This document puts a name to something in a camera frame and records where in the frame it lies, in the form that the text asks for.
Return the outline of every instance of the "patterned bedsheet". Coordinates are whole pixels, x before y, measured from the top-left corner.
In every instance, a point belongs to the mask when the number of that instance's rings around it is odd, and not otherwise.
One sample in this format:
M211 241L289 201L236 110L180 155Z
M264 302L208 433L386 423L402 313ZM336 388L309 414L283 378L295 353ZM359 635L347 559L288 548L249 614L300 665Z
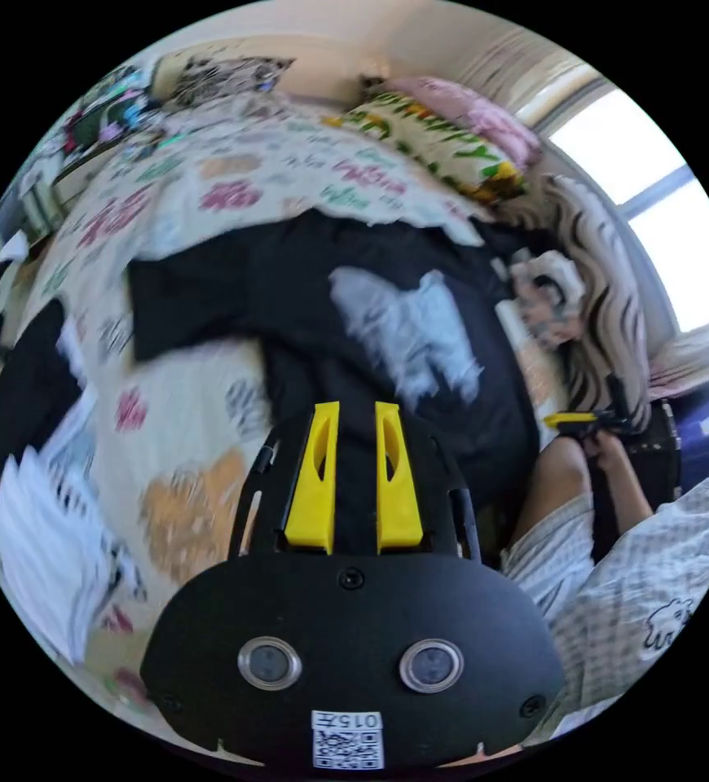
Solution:
M136 674L168 599L225 557L240 487L270 428L270 407L260 352L250 341L223 340L136 367L126 264L311 207L366 222L441 226L462 244L480 243L470 214L491 219L411 160L321 124L318 112L267 97L230 101L213 112L196 132L146 160L135 162L134 151L125 151L110 162L55 240L23 321L58 295L77 324L86 374L99 396L64 458L86 470L148 591L141 604L116 596L91 634L85 666L61 666L105 708L186 746L143 699ZM185 130L196 121L193 114L180 119ZM302 261L294 262L301 273ZM552 357L528 337L516 308L507 303L499 314L537 415L559 409L563 387Z

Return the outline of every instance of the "label sticker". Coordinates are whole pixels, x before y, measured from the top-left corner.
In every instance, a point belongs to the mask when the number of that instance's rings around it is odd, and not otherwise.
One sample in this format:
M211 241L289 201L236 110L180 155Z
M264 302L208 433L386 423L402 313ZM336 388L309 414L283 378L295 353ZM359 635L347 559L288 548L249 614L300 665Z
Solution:
M385 767L378 711L312 711L314 768L370 771Z

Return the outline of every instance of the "yellow bracket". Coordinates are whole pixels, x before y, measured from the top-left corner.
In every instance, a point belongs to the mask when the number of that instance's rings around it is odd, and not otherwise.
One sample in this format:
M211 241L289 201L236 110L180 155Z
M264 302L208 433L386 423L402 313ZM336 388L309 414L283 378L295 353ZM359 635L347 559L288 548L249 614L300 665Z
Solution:
M419 546L422 524L398 405L377 402L376 418L377 550L381 554L386 548Z
M336 513L339 403L317 405L284 535L290 546L332 554Z
M553 429L559 424L592 424L596 420L594 413L553 413L544 417L545 424Z

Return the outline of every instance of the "screw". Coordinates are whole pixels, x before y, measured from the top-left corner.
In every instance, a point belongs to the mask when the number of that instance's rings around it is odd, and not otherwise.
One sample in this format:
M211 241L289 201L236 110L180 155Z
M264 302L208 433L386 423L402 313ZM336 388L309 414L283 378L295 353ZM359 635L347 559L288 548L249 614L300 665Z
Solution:
M535 717L543 708L545 704L544 696L532 695L526 702L520 707L520 716L524 719L531 719Z
M177 714L181 710L181 701L171 692L166 692L161 697L162 705L172 714Z
M359 589L365 583L365 576L356 568L347 568L338 576L338 583L344 589Z

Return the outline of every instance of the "person's leg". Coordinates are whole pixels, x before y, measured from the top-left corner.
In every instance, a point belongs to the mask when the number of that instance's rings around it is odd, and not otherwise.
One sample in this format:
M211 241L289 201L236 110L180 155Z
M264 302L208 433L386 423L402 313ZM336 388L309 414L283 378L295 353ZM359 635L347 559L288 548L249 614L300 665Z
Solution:
M593 570L593 495L583 449L559 437L531 477L501 572L536 603L548 624Z
M539 454L509 545L517 543L553 511L590 493L591 474L583 448L569 437L557 437Z

